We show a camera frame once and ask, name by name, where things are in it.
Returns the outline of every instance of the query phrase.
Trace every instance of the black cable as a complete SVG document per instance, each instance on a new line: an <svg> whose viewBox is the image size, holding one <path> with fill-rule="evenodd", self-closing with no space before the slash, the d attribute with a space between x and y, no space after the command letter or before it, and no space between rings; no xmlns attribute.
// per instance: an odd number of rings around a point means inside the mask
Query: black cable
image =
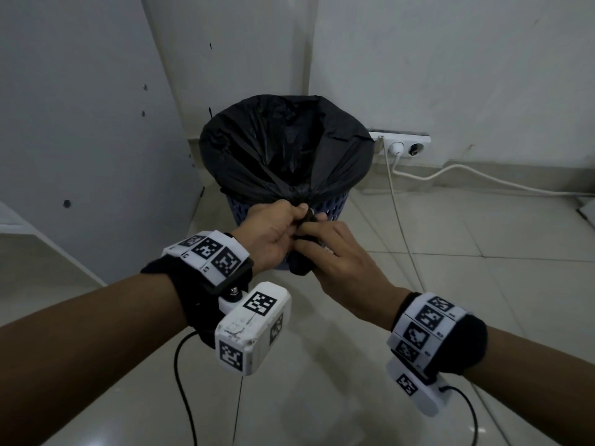
<svg viewBox="0 0 595 446"><path fill-rule="evenodd" d="M479 432L479 425L477 423L477 415L475 414L475 410L473 409L473 405L471 404L471 401L469 400L468 397L465 396L465 393L463 393L461 390L459 390L456 387L451 387L450 385L446 385L445 387L440 387L438 389L441 392L444 392L446 390L456 391L463 397L463 399L465 399L465 402L467 402L467 404L469 405L469 408L471 409L471 415L473 417L473 441L471 442L471 446L475 446L477 444L477 434Z"/></svg>
<svg viewBox="0 0 595 446"><path fill-rule="evenodd" d="M175 374L175 382L178 384L178 390L180 390L180 394L182 395L182 400L184 401L184 405L186 406L186 412L188 413L188 419L190 420L190 427L192 428L192 440L194 441L194 446L197 446L196 442L196 429L194 428L194 420L192 419L192 412L190 411L190 405L188 405L188 399L186 399L186 394L184 393L184 389L182 388L182 382L180 380L180 374L178 373L178 356L180 355L180 349L184 343L191 337L198 335L197 331L192 332L191 334L186 335L178 344L178 347L175 349L174 354L174 374Z"/></svg>

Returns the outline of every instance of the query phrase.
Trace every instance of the hand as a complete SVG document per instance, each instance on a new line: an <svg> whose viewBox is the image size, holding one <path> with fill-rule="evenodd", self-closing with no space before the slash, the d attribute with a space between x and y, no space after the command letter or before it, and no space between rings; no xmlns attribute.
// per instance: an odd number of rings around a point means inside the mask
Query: hand
<svg viewBox="0 0 595 446"><path fill-rule="evenodd" d="M231 234L249 251L254 261L252 273L277 266L293 248L294 221L302 219L308 205L292 206L286 200L258 204L248 210L248 216Z"/></svg>
<svg viewBox="0 0 595 446"><path fill-rule="evenodd" d="M315 236L330 249L301 239L294 245L295 250L316 264L314 275L323 291L358 318L390 330L410 291L389 282L347 225L306 222L296 234Z"/></svg>

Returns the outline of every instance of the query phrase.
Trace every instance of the cabinet door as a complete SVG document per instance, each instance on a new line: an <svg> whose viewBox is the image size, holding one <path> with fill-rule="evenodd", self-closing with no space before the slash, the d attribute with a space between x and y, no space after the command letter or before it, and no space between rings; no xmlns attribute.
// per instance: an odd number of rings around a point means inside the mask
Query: cabinet door
<svg viewBox="0 0 595 446"><path fill-rule="evenodd" d="M107 283L202 190L140 0L4 0L0 200Z"/></svg>

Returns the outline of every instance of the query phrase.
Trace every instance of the electrical outlet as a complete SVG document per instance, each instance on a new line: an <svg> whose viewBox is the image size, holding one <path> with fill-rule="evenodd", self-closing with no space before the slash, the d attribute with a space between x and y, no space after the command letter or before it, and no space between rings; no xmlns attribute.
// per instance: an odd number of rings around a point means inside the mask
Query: electrical outlet
<svg viewBox="0 0 595 446"><path fill-rule="evenodd" d="M379 137L383 137L384 144L390 147L395 142L401 142L405 153L403 157L414 157L422 153L425 148L432 142L432 139L427 134L405 134L396 133L394 131L380 131L372 130L368 132L372 139L376 141Z"/></svg>

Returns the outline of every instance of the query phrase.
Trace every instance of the black garbage bag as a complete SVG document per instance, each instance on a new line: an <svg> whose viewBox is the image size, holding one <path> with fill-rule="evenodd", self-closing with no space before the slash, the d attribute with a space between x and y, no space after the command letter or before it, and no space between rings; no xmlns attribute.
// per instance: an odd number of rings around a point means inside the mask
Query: black garbage bag
<svg viewBox="0 0 595 446"><path fill-rule="evenodd" d="M199 141L221 191L246 204L315 204L349 191L369 171L374 142L320 96L259 95L215 115Z"/></svg>

